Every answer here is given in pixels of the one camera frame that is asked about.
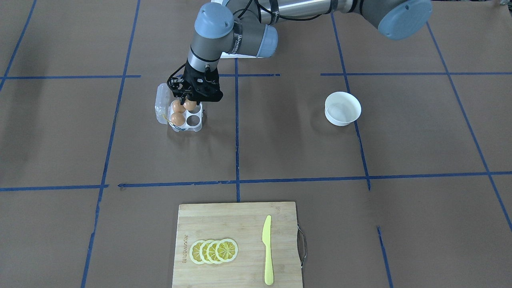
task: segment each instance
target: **yellow knife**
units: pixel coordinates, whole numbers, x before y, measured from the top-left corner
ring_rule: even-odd
[[[274,269],[272,267],[272,251],[270,249],[270,222],[272,221],[272,216],[267,215],[267,219],[265,219],[265,224],[263,225],[263,233],[261,235],[261,240],[266,247],[266,256],[265,256],[265,284],[272,285],[274,283]]]

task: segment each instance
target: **wooden cutting board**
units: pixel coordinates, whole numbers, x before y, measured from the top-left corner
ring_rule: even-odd
[[[268,287],[264,281],[265,245],[261,240],[267,215],[272,216],[271,287],[302,288],[295,202],[180,205],[173,288]],[[197,240],[224,238],[238,244],[238,255],[232,262],[197,265],[190,260],[190,246]]]

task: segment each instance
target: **brown egg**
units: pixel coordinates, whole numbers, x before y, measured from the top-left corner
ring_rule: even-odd
[[[183,113],[185,112],[185,107],[183,105],[180,104],[180,101],[179,100],[174,100],[172,103],[171,103],[171,107],[173,108],[173,111],[174,112],[178,112],[178,113]]]
[[[190,101],[187,99],[185,100],[185,103],[183,103],[183,106],[185,107],[185,109],[192,111],[197,106],[197,103],[195,101]]]
[[[170,121],[176,126],[181,126],[185,124],[185,116],[181,113],[173,113],[170,116]]]

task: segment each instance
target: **lemon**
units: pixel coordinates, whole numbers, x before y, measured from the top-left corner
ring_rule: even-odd
[[[220,241],[218,241],[218,240],[211,242],[208,245],[208,248],[206,249],[206,256],[211,263],[215,263],[215,264],[222,263],[222,261],[217,258],[217,253],[216,253],[217,245],[219,244],[219,242]]]
[[[238,255],[238,245],[233,239],[222,239],[218,241],[215,249],[215,256],[221,262],[231,262]]]
[[[208,260],[208,255],[207,255],[207,250],[206,250],[208,248],[208,245],[210,245],[210,243],[212,243],[212,242],[213,242],[213,240],[211,240],[211,239],[210,240],[206,240],[199,247],[199,250],[201,251],[201,253],[199,254],[199,257],[206,264],[211,264],[212,263],[210,260]]]
[[[204,264],[203,260],[201,260],[201,244],[204,243],[204,240],[197,240],[192,244],[190,247],[190,251],[188,252],[190,254],[190,259],[195,264]]]

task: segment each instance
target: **knife handle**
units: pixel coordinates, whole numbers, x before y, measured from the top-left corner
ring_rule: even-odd
[[[270,245],[267,246],[265,255],[265,284],[272,285],[274,283],[274,268],[272,266],[272,252]]]

